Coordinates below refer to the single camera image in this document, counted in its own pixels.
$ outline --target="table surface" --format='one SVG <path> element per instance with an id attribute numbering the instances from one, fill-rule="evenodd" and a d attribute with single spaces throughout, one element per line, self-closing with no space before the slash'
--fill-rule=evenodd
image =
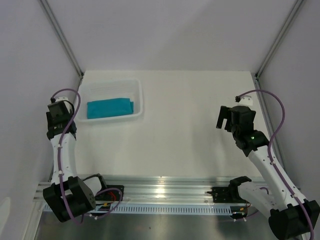
<path id="1" fill-rule="evenodd" d="M 231 133 L 216 129 L 220 106 L 255 88 L 247 71 L 86 71 L 83 82 L 139 79 L 140 120 L 96 125 L 77 122 L 79 175 L 259 177 Z M 267 135 L 258 97 L 255 129 Z"/>

